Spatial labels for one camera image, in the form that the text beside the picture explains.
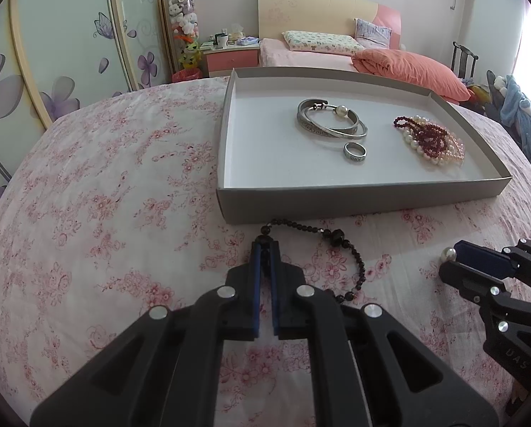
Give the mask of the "blue plush toy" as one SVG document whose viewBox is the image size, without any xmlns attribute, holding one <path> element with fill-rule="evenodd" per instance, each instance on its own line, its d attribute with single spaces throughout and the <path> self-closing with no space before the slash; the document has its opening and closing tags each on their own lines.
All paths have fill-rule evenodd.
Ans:
<svg viewBox="0 0 531 427">
<path fill-rule="evenodd" d="M 519 136 L 519 147 L 531 163 L 531 101 L 512 75 L 506 77 L 506 94 L 500 110 L 502 125 Z"/>
</svg>

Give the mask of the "clear tube of plush toys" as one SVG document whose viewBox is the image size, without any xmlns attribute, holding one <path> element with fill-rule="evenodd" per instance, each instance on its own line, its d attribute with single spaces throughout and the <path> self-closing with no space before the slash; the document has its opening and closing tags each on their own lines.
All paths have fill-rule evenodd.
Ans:
<svg viewBox="0 0 531 427">
<path fill-rule="evenodd" d="M 202 55 L 195 0 L 167 0 L 166 10 L 173 72 L 198 68 Z"/>
</svg>

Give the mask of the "white mug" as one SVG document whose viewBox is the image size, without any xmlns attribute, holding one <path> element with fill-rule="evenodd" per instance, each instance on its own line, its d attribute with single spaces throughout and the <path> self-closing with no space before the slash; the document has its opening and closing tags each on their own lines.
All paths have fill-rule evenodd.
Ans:
<svg viewBox="0 0 531 427">
<path fill-rule="evenodd" d="M 215 46 L 217 49 L 226 49 L 228 46 L 229 36 L 227 34 L 216 34 L 215 35 Z"/>
</svg>

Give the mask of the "white pearl earring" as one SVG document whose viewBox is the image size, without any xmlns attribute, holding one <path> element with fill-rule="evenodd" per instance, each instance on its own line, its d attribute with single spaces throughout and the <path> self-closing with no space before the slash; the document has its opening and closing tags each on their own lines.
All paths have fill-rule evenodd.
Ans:
<svg viewBox="0 0 531 427">
<path fill-rule="evenodd" d="M 348 118 L 348 107 L 345 105 L 327 105 L 327 108 L 339 118 Z"/>
</svg>

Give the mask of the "lilac small pillow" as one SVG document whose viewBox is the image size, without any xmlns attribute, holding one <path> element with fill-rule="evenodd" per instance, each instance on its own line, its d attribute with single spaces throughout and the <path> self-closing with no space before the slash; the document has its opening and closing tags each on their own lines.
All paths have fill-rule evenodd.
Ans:
<svg viewBox="0 0 531 427">
<path fill-rule="evenodd" d="M 367 49 L 388 49 L 392 30 L 364 19 L 355 19 L 354 39 Z"/>
</svg>

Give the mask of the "dark wooden chair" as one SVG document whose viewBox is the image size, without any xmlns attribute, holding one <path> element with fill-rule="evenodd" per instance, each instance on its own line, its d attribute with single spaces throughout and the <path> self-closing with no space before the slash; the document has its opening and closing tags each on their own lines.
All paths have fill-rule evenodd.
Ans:
<svg viewBox="0 0 531 427">
<path fill-rule="evenodd" d="M 462 81 L 471 82 L 474 79 L 475 68 L 480 57 L 460 43 L 452 42 L 452 45 L 452 72 Z"/>
</svg>

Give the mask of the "grey shallow cardboard tray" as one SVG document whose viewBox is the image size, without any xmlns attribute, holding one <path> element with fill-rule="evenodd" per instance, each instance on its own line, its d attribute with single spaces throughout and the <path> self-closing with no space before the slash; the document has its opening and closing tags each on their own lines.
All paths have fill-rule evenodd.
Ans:
<svg viewBox="0 0 531 427">
<path fill-rule="evenodd" d="M 348 118 L 327 105 L 345 105 Z M 231 73 L 217 200 L 232 225 L 474 201 L 511 174 L 450 103 L 399 81 L 322 68 Z"/>
</svg>

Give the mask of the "floral white pillow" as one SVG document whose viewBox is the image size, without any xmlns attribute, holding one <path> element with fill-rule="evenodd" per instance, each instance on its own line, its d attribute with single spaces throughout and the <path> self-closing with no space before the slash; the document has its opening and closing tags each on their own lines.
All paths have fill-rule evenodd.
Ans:
<svg viewBox="0 0 531 427">
<path fill-rule="evenodd" d="M 353 56 L 364 50 L 359 42 L 348 35 L 286 31 L 282 33 L 282 36 L 291 51 Z"/>
</svg>

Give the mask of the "pink bedside table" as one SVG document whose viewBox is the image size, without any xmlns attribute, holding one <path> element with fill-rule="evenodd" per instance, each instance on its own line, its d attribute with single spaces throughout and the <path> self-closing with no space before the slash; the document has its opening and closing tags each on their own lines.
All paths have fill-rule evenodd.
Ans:
<svg viewBox="0 0 531 427">
<path fill-rule="evenodd" d="M 233 69 L 256 68 L 260 65 L 260 45 L 232 46 L 203 53 L 210 77 L 228 76 Z"/>
</svg>

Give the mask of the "red lined waste bin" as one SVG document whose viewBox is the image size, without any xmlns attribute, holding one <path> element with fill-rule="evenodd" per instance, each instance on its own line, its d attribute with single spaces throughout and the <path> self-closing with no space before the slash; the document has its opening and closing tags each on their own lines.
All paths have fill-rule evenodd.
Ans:
<svg viewBox="0 0 531 427">
<path fill-rule="evenodd" d="M 193 81 L 201 79 L 202 77 L 203 72 L 200 70 L 200 68 L 184 68 L 172 75 L 172 82 L 180 83 L 185 81 Z"/>
</svg>

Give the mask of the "folded salmon duvet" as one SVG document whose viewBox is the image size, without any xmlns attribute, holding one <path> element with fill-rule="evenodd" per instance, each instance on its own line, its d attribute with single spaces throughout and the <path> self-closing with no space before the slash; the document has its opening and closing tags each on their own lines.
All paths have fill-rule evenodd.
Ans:
<svg viewBox="0 0 531 427">
<path fill-rule="evenodd" d="M 363 49 L 351 57 L 361 73 L 393 79 L 429 89 L 453 103 L 469 101 L 462 80 L 432 58 L 399 49 Z"/>
</svg>

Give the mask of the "beige and pink headboard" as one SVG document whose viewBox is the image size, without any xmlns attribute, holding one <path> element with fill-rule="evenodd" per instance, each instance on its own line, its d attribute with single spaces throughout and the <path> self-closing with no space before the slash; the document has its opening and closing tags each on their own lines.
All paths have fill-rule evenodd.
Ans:
<svg viewBox="0 0 531 427">
<path fill-rule="evenodd" d="M 283 39 L 286 31 L 352 36 L 355 20 L 392 30 L 390 46 L 401 45 L 401 14 L 369 0 L 258 0 L 259 37 Z"/>
</svg>

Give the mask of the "floral sliding wardrobe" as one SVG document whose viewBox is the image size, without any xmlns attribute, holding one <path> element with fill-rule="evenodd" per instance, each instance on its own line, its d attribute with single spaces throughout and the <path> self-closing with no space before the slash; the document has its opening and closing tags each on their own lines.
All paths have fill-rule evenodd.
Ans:
<svg viewBox="0 0 531 427">
<path fill-rule="evenodd" d="M 58 118 L 169 82 L 162 1 L 0 2 L 0 197 Z"/>
</svg>

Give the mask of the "bed with pink sheet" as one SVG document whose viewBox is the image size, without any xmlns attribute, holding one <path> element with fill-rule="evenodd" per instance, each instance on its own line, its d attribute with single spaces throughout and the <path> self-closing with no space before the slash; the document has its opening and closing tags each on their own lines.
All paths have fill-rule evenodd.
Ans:
<svg viewBox="0 0 531 427">
<path fill-rule="evenodd" d="M 327 68 L 356 72 L 351 56 L 290 50 L 280 39 L 263 39 L 260 43 L 261 67 Z"/>
</svg>

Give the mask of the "pink floral tablecloth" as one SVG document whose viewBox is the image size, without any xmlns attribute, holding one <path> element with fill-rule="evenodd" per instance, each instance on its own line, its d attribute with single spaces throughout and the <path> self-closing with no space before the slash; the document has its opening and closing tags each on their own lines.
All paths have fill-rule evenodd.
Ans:
<svg viewBox="0 0 531 427">
<path fill-rule="evenodd" d="M 103 100 L 58 121 L 0 199 L 0 392 L 22 420 L 150 307 L 178 309 L 247 260 L 255 226 L 215 197 L 226 83 Z M 504 412 L 512 377 L 483 350 L 478 310 L 438 277 L 458 240 L 531 239 L 531 165 L 495 122 L 467 120 L 512 174 L 493 200 L 326 220 L 366 265 L 376 302 Z"/>
</svg>

